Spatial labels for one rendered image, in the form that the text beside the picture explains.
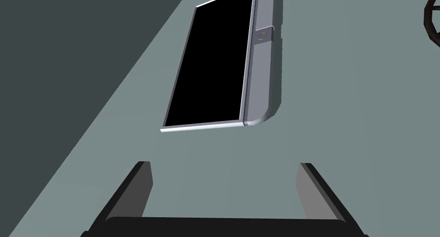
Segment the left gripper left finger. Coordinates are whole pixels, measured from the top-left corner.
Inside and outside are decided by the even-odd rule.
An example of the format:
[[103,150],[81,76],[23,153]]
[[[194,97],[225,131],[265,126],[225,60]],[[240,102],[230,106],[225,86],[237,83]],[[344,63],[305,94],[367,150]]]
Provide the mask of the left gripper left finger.
[[97,221],[104,222],[111,217],[141,217],[152,186],[150,162],[138,162],[99,213]]

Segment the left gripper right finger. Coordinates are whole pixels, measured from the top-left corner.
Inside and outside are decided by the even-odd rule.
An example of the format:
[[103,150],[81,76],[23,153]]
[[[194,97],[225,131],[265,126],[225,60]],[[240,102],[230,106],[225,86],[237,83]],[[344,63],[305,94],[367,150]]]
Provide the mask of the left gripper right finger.
[[345,221],[318,178],[306,163],[300,163],[296,190],[307,219],[330,219]]

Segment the black screen with grey frame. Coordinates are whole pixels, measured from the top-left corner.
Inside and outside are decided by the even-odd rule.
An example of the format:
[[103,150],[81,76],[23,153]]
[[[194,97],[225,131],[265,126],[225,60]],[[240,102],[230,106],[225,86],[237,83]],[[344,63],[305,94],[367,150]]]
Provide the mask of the black screen with grey frame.
[[194,9],[161,132],[250,126],[281,103],[283,0]]

